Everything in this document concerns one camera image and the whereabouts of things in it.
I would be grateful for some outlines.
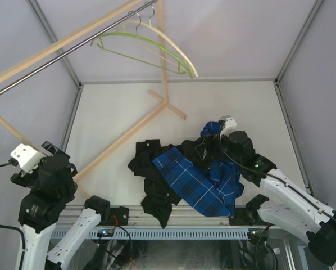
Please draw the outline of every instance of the green clothes hanger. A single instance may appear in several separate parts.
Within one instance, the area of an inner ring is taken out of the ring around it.
[[[125,55],[123,53],[120,53],[120,52],[116,52],[116,51],[113,51],[111,49],[107,49],[105,48],[104,44],[103,44],[103,41],[102,41],[102,37],[110,37],[110,36],[121,36],[121,37],[129,37],[129,38],[136,38],[136,39],[139,39],[141,41],[144,41],[144,42],[147,42],[151,45],[154,45],[155,47],[163,50],[164,52],[166,52],[168,55],[170,55],[171,57],[173,57],[177,62],[178,62],[178,71],[176,70],[172,70],[172,69],[168,69],[166,67],[162,67],[160,65],[156,65],[156,64],[153,64],[153,63],[150,63],[150,62],[147,62],[147,61],[144,61],[142,59],[138,59],[138,58],[135,58],[135,57],[132,57],[132,56],[129,56],[129,55]],[[133,60],[137,60],[139,62],[142,62],[142,63],[145,63],[145,64],[148,64],[148,65],[151,65],[151,66],[155,66],[157,68],[160,68],[160,69],[165,69],[167,71],[170,71],[170,72],[173,72],[173,73],[177,73],[177,74],[180,74],[180,75],[183,75],[183,74],[186,74],[188,73],[189,76],[191,78],[193,78],[193,74],[192,74],[192,71],[191,69],[188,67],[188,65],[181,59],[179,58],[177,55],[175,55],[174,53],[172,53],[171,51],[169,51],[167,48],[163,47],[162,45],[158,44],[157,42],[154,42],[148,38],[145,38],[145,37],[141,37],[140,35],[138,34],[130,34],[130,33],[126,33],[126,32],[110,32],[110,33],[104,33],[104,34],[101,34],[99,35],[98,37],[96,37],[95,39],[99,39],[100,41],[100,44],[97,43],[97,46],[102,49],[102,50],[105,50],[107,52],[112,52],[112,53],[115,53],[117,55],[120,55],[120,56],[125,56],[125,57],[128,57],[130,59],[133,59]]]

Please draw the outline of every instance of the plaid shirt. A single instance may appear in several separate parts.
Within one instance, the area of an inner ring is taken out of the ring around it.
[[[206,217],[233,216],[235,198],[243,193],[239,172],[227,160],[214,160],[209,170],[194,167],[176,147],[153,160],[166,182]]]

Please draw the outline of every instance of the white floor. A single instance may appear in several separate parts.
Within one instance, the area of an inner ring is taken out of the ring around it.
[[[277,164],[293,182],[304,188],[297,160],[272,82],[170,83],[170,102],[187,115],[182,120],[164,109],[123,146],[95,168],[83,181],[90,195],[110,200],[111,205],[140,205],[145,197],[143,178],[127,168],[135,155],[135,143],[159,138],[162,145],[195,140],[210,120],[230,114],[239,130],[245,130],[261,155]],[[161,83],[88,84],[84,86],[67,153],[78,170],[83,169],[130,127],[158,106],[147,94],[162,95]],[[237,205],[259,192],[245,181]],[[85,198],[76,194],[73,205]]]

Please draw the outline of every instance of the clothing pile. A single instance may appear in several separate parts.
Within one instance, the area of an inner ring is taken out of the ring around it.
[[[232,217],[235,198],[244,186],[238,167],[219,148],[220,123],[208,122],[201,137],[181,145],[162,147],[159,139],[137,142],[135,158],[128,168],[142,176],[147,196],[141,205],[157,218],[162,228],[172,211],[184,199],[206,217]]]

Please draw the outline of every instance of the hanger hook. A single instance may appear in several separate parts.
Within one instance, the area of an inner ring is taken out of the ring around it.
[[[144,3],[145,5],[146,4],[151,4],[151,6],[152,6],[152,9],[153,9],[153,15],[151,16],[151,17],[149,17],[149,21],[151,21],[151,18],[153,18],[154,16],[155,16],[155,13],[156,13],[156,11],[155,11],[155,7],[153,7],[153,5],[152,5],[152,3],[150,3],[150,2],[146,2],[146,3]]]
[[[142,23],[142,19],[140,18],[140,14],[138,14],[136,11],[133,11],[133,10],[129,11],[128,15],[130,15],[132,13],[137,14],[138,17],[139,17],[139,24],[135,27],[135,33],[138,35],[138,26],[140,26],[140,24]]]

